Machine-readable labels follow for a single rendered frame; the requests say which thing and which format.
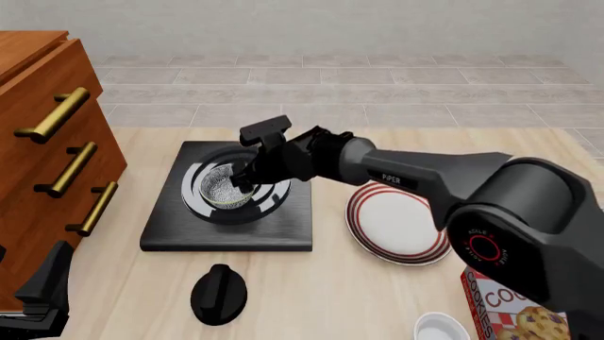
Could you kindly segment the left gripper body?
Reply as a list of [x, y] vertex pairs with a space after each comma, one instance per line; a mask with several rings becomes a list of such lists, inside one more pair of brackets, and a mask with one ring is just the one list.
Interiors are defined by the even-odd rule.
[[0, 340], [36, 340], [61, 336], [69, 302], [26, 302], [22, 311], [0, 311]]

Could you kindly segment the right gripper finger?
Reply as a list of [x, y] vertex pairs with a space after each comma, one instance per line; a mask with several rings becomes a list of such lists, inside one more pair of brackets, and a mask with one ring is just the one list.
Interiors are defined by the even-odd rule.
[[241, 158], [235, 161], [235, 175], [236, 176], [256, 176], [260, 172], [258, 170], [259, 159], [255, 158]]
[[232, 186], [239, 189], [242, 194], [249, 194], [255, 190], [254, 175], [249, 172], [234, 174], [230, 177], [230, 181]]

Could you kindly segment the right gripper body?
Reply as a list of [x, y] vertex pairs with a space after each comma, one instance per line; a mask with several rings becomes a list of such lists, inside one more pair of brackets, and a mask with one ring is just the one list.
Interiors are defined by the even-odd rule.
[[298, 136], [290, 141], [261, 144], [257, 155], [260, 173], [254, 176], [254, 183], [279, 183], [288, 179], [307, 181], [314, 178], [310, 141], [311, 138]]

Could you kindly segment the black bowl with patterned inside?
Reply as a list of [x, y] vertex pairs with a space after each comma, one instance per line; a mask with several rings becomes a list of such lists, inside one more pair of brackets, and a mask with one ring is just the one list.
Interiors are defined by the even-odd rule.
[[233, 210], [241, 208], [250, 200], [255, 192], [255, 186], [233, 186], [233, 164], [225, 163], [211, 169], [200, 184], [201, 196], [216, 209]]

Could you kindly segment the flat black stove plate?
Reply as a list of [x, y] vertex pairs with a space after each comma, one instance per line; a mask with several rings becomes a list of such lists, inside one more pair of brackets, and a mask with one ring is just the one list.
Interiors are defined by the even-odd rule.
[[226, 163], [251, 161], [235, 142], [181, 145], [140, 240], [142, 251], [311, 251], [311, 186], [300, 180], [258, 186], [238, 209], [202, 196], [202, 179]]

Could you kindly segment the round black stove knob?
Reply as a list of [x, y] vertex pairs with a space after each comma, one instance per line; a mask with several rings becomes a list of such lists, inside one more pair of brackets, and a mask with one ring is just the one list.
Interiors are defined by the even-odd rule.
[[194, 316], [203, 324], [221, 326], [236, 319], [247, 302], [246, 283], [226, 264], [215, 264], [191, 293]]

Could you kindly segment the white plate with red rings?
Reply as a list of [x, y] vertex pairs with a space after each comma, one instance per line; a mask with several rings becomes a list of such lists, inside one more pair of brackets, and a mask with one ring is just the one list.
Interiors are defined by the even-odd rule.
[[348, 199], [344, 220], [362, 248], [388, 263], [433, 264], [452, 250], [426, 199], [381, 183], [361, 186]]

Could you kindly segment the small white bowl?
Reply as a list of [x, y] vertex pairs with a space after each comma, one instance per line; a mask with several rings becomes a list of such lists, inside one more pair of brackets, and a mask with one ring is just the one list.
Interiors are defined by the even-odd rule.
[[413, 327], [413, 340], [471, 340], [463, 325], [448, 314], [438, 312], [420, 316]]

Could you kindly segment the wooden cabinet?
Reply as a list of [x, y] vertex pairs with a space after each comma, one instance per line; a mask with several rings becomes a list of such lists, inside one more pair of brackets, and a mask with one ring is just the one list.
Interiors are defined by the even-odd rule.
[[[0, 31], [0, 87], [70, 40], [73, 39], [64, 31]], [[99, 95], [94, 100], [89, 98], [85, 104], [99, 105], [98, 98]], [[14, 294], [24, 283], [12, 285], [0, 280], [0, 311], [18, 311], [22, 307]]]

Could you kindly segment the red cookies box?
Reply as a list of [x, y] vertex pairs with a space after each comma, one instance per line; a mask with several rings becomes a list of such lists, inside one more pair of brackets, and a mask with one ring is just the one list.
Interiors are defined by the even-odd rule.
[[461, 284], [479, 340], [571, 340], [566, 314], [554, 313], [465, 268]]

